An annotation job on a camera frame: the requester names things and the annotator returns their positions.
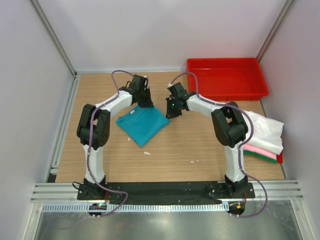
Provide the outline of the teal t shirt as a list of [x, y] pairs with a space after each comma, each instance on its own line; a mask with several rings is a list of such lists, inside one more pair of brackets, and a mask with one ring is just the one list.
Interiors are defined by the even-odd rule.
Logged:
[[116, 124], [141, 148], [169, 123], [170, 120], [158, 108], [139, 106], [116, 120]]

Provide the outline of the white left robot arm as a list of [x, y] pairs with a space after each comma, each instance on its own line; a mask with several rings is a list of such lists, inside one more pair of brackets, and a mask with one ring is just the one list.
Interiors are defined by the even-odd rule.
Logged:
[[141, 108], [154, 106], [148, 77], [131, 76], [132, 80], [117, 87], [113, 96], [94, 105], [88, 103], [82, 109], [76, 135], [85, 152], [86, 173], [83, 183], [77, 188], [78, 200], [101, 200], [107, 195], [103, 154], [110, 137], [112, 117], [133, 104]]

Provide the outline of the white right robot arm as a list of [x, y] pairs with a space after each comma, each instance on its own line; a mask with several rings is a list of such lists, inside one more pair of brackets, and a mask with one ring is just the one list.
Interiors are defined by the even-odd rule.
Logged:
[[180, 82], [168, 85], [166, 98], [168, 119], [177, 118], [182, 111], [198, 112], [212, 119], [214, 133], [223, 145], [226, 158], [225, 192], [231, 198], [240, 196], [248, 184], [244, 174], [244, 153], [242, 144], [246, 140], [248, 125], [235, 102], [222, 103], [187, 92]]

